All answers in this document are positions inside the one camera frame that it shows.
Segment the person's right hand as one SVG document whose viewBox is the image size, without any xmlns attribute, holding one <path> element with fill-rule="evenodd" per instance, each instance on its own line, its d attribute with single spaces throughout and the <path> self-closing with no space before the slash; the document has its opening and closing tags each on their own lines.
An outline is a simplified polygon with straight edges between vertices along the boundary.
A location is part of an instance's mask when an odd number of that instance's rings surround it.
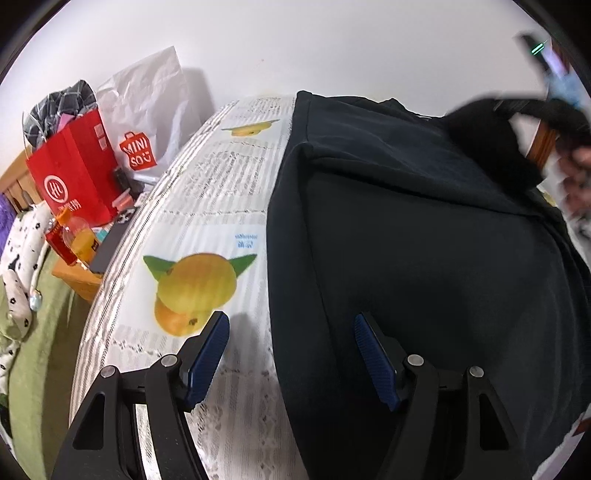
<svg viewBox="0 0 591 480">
<path fill-rule="evenodd" d="M 562 186 L 565 192 L 564 202 L 569 213 L 575 217 L 589 213 L 591 205 L 590 148 L 562 149 L 559 152 L 558 167 L 565 175 Z"/>
</svg>

